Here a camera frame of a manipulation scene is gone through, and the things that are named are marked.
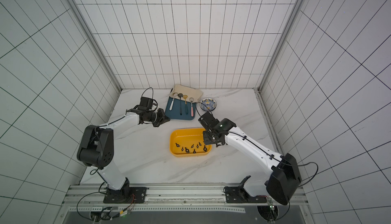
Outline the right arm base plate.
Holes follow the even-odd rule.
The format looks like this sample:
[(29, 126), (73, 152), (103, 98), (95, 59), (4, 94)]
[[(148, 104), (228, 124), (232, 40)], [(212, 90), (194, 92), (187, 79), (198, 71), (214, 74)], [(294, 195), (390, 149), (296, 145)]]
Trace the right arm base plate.
[(223, 191), (226, 197), (226, 202), (230, 204), (264, 204), (267, 203), (267, 197), (258, 195), (251, 196), (244, 189), (244, 184), (251, 176), (246, 176), (238, 186), (225, 186)]

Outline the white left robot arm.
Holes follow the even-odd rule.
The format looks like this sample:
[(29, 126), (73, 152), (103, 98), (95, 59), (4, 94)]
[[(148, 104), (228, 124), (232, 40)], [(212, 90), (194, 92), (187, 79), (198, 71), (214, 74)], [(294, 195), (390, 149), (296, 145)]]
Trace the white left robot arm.
[(88, 167), (97, 168), (97, 173), (110, 190), (121, 190), (127, 184), (127, 178), (113, 162), (115, 139), (134, 126), (152, 124), (153, 127), (159, 127), (169, 121), (170, 118), (165, 115), (162, 108), (155, 111), (129, 109), (112, 122), (99, 126), (89, 125), (83, 133), (77, 159)]

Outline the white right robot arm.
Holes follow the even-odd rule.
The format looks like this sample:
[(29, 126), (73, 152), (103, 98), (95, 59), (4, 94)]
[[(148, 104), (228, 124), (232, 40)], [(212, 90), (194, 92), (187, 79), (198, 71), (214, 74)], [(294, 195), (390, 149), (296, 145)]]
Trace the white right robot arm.
[(217, 126), (216, 130), (208, 128), (203, 131), (203, 138), (207, 145), (232, 146), (261, 167), (260, 176), (246, 177), (240, 183), (243, 196), (255, 198), (267, 193), (279, 204), (288, 205), (302, 182), (294, 156), (271, 151), (239, 127), (229, 126), (228, 130), (223, 126)]

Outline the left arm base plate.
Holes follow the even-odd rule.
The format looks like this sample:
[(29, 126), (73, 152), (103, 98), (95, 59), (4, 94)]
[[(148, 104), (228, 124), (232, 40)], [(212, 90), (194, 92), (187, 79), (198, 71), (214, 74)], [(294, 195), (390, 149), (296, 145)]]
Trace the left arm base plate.
[(107, 188), (103, 202), (105, 204), (142, 204), (145, 202), (146, 187), (130, 187), (129, 180), (125, 178), (125, 183), (120, 190)]

